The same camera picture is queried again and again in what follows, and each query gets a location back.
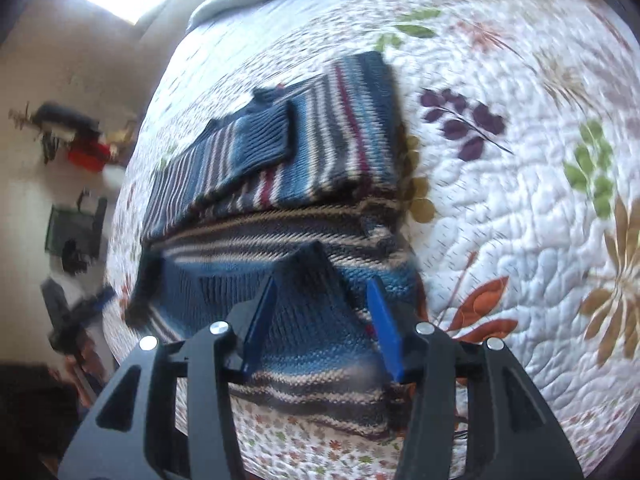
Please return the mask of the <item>black folding chair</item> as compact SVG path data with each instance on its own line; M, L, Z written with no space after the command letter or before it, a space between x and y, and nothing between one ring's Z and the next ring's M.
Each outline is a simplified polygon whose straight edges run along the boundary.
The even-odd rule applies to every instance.
M88 212L82 209L82 203L91 196L90 191L83 190L73 207L51 207L44 251L58 258L69 276L86 273L101 255L108 200L98 197L96 209Z

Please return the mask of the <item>striped knit sweater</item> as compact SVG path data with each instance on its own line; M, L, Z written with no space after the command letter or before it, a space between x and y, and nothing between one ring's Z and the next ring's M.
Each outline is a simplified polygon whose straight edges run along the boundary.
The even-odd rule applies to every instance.
M378 52L256 89L157 171L126 323L186 339L271 278L262 357L234 393L369 439L401 430L407 396L385 373L367 286L418 305L400 232L405 152L393 72Z

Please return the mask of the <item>floral white quilt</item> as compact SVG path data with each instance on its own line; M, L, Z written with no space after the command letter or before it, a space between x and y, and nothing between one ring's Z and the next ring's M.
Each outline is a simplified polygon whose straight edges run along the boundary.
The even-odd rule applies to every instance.
M127 301L153 174L209 117L369 49L399 79L425 316L504 338L598 474L639 417L639 39L603 0L269 0L201 24L146 112L108 279Z

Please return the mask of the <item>black item on shelf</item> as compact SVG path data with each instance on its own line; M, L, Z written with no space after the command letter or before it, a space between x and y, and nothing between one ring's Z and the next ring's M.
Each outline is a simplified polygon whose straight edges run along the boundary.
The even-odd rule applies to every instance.
M28 119L51 142L57 140L66 145L96 144L102 136L97 119L53 101L41 104Z

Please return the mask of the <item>red box on shelf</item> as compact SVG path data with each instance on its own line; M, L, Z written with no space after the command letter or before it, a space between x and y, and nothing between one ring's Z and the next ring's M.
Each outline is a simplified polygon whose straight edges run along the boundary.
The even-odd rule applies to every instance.
M111 148L96 141L72 142L68 146L67 159L71 164L96 174L114 162Z

